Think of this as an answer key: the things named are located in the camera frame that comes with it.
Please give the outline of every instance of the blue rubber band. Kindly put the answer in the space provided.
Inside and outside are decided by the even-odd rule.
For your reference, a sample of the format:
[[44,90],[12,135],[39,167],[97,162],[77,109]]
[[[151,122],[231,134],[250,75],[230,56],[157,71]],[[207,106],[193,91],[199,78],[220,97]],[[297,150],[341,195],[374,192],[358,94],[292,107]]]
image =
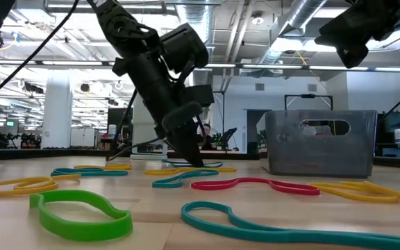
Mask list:
[[217,170],[209,170],[209,169],[202,169],[196,170],[192,172],[186,172],[179,174],[178,176],[174,176],[171,178],[166,178],[158,181],[154,181],[152,183],[153,188],[179,188],[183,186],[183,179],[191,178],[191,177],[200,177],[200,176],[214,176],[218,175],[219,172]]
[[[207,222],[189,214],[196,208],[210,208],[228,215],[228,221],[236,227]],[[400,249],[400,237],[375,233],[350,233],[276,228],[248,222],[233,214],[231,207],[209,201],[194,201],[181,208],[181,219],[199,230],[240,240],[256,242],[291,243],[308,242],[337,244],[370,249]]]
[[95,177],[95,176],[126,176],[127,171],[124,170],[112,170],[104,171],[98,167],[88,167],[85,169],[68,169],[68,168],[57,168],[50,173],[50,176],[61,176],[68,174],[80,174],[82,177]]
[[[162,163],[169,163],[170,165],[172,165],[172,167],[192,167],[192,165],[188,162],[179,162],[179,161],[171,161],[168,159],[163,159],[161,160]],[[210,162],[210,163],[206,163],[203,164],[203,167],[221,167],[223,166],[222,162]]]

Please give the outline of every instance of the gray plastic bin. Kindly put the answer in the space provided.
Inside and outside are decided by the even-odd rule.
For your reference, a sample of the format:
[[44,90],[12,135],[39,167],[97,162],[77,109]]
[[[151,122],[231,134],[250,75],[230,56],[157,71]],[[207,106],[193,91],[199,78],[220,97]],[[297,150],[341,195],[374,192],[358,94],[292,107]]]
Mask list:
[[[278,175],[367,178],[372,174],[376,117],[374,110],[266,112],[257,124],[262,167]],[[301,126],[304,120],[342,120],[349,130],[332,135],[329,127],[320,126],[315,127],[317,135],[310,135]]]

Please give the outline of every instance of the teal rubber band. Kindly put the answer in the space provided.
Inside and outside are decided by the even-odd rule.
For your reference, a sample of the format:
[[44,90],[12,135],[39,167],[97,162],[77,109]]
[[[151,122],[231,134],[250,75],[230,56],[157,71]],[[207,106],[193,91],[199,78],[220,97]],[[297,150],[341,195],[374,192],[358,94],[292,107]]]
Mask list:
[[127,171],[124,170],[108,170],[104,171],[102,168],[89,167],[85,169],[69,169],[69,168],[57,168],[50,173],[50,176],[60,176],[67,174],[80,174],[82,177],[94,177],[94,176],[126,176]]
[[183,179],[192,178],[192,177],[200,177],[200,176],[214,176],[218,175],[219,172],[217,170],[209,170],[209,169],[202,169],[196,170],[192,172],[186,172],[179,174],[178,176],[161,179],[158,181],[152,182],[153,188],[179,188],[183,186]]
[[[179,161],[172,161],[172,160],[168,160],[168,159],[163,159],[161,160],[162,163],[169,163],[170,165],[172,165],[172,167],[192,167],[192,165],[188,162],[179,162]],[[206,163],[203,164],[203,167],[221,167],[223,166],[223,162],[210,162],[210,163]]]
[[[73,222],[50,212],[45,203],[80,201],[98,208],[114,218],[109,222]],[[30,195],[30,208],[38,208],[40,224],[49,232],[68,240],[111,240],[132,233],[132,217],[128,210],[116,209],[107,198],[84,190],[54,190]]]
[[[236,227],[207,222],[190,215],[189,212],[196,208],[210,208],[223,212],[228,215],[228,221]],[[263,226],[248,222],[234,215],[229,206],[209,201],[194,201],[185,204],[181,208],[181,219],[186,224],[199,230],[240,240],[273,243],[309,242],[366,247],[370,249],[400,249],[399,236]]]

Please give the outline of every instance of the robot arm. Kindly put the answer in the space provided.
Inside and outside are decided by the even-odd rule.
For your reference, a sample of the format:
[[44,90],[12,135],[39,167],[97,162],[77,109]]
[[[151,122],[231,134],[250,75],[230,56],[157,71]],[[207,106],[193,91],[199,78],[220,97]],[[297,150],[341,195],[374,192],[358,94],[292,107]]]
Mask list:
[[[86,0],[97,14],[107,41],[122,57],[113,71],[128,74],[154,122],[158,138],[195,167],[203,161],[197,146],[197,125],[193,117],[213,100],[209,85],[201,86],[206,95],[194,97],[184,86],[195,67],[208,63],[208,51],[195,31],[184,24],[159,37],[156,30],[140,24],[115,0]],[[173,79],[168,70],[180,73]]]
[[316,44],[332,46],[345,67],[358,66],[368,54],[367,42],[387,39],[400,30],[400,0],[345,0],[348,10],[319,29]]

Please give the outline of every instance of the white pillar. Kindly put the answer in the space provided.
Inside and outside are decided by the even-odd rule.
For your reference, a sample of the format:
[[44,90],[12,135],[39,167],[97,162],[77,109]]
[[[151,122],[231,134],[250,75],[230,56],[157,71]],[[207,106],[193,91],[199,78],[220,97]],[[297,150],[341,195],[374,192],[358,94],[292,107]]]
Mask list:
[[41,148],[70,146],[73,87],[68,70],[49,70]]

